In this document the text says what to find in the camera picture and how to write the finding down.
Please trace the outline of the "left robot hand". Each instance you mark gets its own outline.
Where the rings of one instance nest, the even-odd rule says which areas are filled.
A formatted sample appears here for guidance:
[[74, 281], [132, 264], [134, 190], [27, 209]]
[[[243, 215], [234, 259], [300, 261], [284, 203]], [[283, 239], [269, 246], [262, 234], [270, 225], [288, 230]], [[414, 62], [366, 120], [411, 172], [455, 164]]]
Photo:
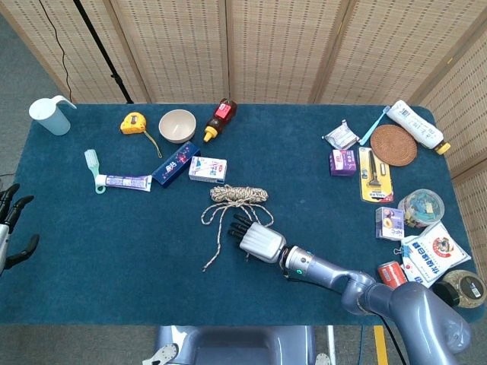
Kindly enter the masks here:
[[40, 240], [40, 235], [34, 234], [23, 250], [14, 255], [8, 255], [8, 246], [14, 227], [25, 205], [34, 199], [33, 195], [27, 195], [11, 205], [19, 188], [20, 184], [14, 183], [8, 189], [1, 191], [1, 273], [28, 260], [35, 252]]

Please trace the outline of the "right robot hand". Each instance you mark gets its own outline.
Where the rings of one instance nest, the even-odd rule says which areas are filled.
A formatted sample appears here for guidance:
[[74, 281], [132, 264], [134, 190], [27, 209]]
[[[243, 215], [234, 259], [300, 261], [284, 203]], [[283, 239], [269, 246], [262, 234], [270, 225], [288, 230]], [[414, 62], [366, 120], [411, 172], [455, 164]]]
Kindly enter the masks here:
[[275, 264], [286, 246], [286, 239], [278, 232], [248, 217], [235, 214], [228, 234], [237, 238], [238, 246], [262, 262]]

